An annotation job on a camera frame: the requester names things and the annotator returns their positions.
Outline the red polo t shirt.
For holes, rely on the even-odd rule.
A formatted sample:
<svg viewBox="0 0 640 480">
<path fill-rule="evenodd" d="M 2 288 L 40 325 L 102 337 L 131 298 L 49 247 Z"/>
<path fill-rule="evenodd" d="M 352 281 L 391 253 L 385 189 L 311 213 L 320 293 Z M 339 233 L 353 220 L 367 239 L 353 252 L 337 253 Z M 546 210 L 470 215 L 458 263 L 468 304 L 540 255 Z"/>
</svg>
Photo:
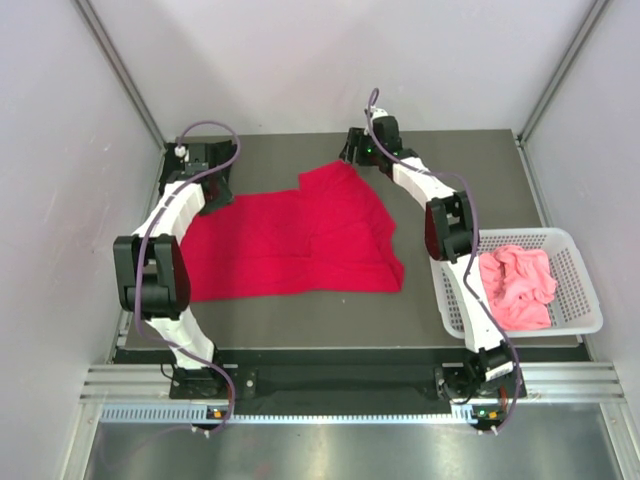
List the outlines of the red polo t shirt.
<svg viewBox="0 0 640 480">
<path fill-rule="evenodd" d="M 396 224 L 354 168 L 335 161 L 294 189 L 239 195 L 196 217 L 180 248 L 194 302 L 309 291 L 398 293 Z"/>
</svg>

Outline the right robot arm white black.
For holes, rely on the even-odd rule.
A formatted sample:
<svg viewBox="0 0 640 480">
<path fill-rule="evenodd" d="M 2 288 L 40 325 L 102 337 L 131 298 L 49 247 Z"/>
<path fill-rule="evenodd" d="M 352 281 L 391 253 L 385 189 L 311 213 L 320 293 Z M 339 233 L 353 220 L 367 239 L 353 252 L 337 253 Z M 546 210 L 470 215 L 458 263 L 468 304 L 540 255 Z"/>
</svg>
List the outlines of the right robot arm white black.
<svg viewBox="0 0 640 480">
<path fill-rule="evenodd" d="M 349 129 L 340 158 L 375 166 L 406 191 L 424 210 L 424 244 L 434 270 L 446 273 L 463 321 L 468 394 L 487 396 L 504 380 L 522 386 L 520 359 L 513 342 L 489 308 L 478 261 L 477 208 L 468 182 L 459 174 L 434 172 L 406 148 L 397 119 L 371 99 L 364 109 L 366 126 Z"/>
</svg>

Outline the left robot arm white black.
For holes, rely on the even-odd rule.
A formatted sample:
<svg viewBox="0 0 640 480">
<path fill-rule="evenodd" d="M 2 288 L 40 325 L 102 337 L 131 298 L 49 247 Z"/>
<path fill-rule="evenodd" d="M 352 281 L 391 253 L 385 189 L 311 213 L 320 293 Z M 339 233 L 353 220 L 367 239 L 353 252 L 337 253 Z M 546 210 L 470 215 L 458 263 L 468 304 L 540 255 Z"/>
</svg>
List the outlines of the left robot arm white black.
<svg viewBox="0 0 640 480">
<path fill-rule="evenodd" d="M 118 298 L 125 311 L 140 306 L 140 322 L 151 338 L 166 343 L 174 356 L 169 397 L 213 399 L 230 393 L 215 343 L 190 309 L 195 283 L 189 280 L 180 243 L 191 223 L 233 200 L 230 168 L 236 154 L 231 140 L 169 143 L 158 182 L 158 203 L 145 222 L 113 244 Z"/>
</svg>

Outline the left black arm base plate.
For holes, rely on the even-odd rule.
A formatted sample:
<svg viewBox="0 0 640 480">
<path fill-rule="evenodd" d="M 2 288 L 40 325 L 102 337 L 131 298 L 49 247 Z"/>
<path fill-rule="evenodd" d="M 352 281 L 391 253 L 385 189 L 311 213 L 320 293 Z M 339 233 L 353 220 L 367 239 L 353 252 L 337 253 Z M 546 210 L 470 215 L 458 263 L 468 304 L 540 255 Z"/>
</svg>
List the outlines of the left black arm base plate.
<svg viewBox="0 0 640 480">
<path fill-rule="evenodd" d="M 226 373 L 240 399 L 255 396 L 255 371 L 227 369 Z M 174 400 L 224 400 L 231 398 L 231 387 L 219 372 L 208 367 L 198 370 L 176 368 L 171 378 L 169 397 Z"/>
</svg>

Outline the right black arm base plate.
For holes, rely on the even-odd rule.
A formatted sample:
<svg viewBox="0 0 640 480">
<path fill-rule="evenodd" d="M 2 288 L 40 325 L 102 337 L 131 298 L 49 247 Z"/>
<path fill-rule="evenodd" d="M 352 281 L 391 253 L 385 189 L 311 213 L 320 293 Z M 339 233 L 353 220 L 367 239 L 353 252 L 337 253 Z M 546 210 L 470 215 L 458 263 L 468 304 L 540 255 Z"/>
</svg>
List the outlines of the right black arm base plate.
<svg viewBox="0 0 640 480">
<path fill-rule="evenodd" d="M 482 382 L 477 375 L 469 373 L 462 364 L 452 364 L 436 367 L 434 374 L 438 396 L 454 402 L 462 402 L 465 399 L 497 400 L 502 394 L 512 399 L 516 391 L 515 373 Z"/>
</svg>

